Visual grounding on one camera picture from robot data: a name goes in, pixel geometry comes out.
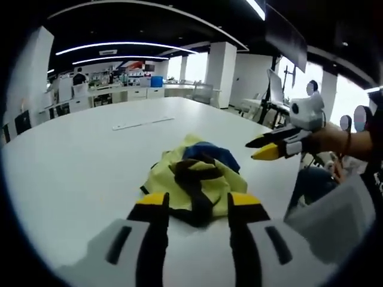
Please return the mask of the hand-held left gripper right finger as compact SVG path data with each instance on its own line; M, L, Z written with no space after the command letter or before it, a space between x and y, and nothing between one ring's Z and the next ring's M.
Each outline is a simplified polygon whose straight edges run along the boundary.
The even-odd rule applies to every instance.
M271 220L251 194L229 193L227 200L236 286L318 285L318 260L303 236Z

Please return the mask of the person's right hand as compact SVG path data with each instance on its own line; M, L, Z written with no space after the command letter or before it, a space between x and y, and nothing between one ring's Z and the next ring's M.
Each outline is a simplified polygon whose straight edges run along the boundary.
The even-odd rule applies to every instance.
M348 132L327 124L307 138L307 150L312 154L328 151L341 154L347 150L348 138Z

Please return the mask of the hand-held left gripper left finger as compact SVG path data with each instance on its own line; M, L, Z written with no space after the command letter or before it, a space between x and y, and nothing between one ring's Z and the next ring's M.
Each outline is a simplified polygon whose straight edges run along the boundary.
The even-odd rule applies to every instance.
M126 219L95 236L86 254L87 286L162 286L169 194L138 200Z

